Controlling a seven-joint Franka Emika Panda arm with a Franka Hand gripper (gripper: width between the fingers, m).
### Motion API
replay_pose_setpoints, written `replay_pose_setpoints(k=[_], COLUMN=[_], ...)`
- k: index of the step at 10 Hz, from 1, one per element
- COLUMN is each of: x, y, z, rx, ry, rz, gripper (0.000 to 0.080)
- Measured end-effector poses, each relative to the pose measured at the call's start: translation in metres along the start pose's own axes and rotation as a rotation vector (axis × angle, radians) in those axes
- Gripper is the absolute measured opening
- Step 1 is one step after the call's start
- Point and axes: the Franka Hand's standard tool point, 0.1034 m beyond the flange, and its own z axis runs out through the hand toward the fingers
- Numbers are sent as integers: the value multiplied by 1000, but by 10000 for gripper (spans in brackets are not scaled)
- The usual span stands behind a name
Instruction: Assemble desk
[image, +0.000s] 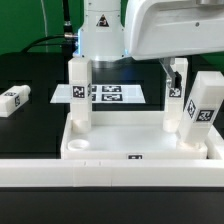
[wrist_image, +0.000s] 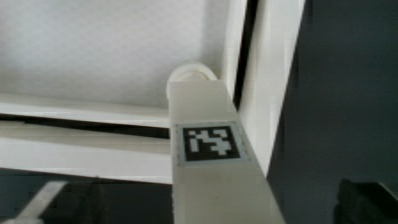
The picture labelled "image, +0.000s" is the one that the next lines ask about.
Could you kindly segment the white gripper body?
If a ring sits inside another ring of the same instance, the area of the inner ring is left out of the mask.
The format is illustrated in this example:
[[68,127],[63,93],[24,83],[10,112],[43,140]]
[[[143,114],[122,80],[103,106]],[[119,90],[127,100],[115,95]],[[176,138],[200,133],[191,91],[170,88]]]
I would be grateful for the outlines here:
[[136,60],[224,51],[224,0],[129,0],[124,42]]

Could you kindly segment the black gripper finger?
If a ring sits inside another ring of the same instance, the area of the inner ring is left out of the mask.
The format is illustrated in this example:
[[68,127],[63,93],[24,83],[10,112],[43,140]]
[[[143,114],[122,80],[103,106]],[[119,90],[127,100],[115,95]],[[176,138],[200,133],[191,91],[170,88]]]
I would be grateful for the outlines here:
[[174,71],[171,66],[174,64],[173,58],[161,58],[160,63],[166,73],[166,85],[168,88],[180,88],[182,76],[179,72]]

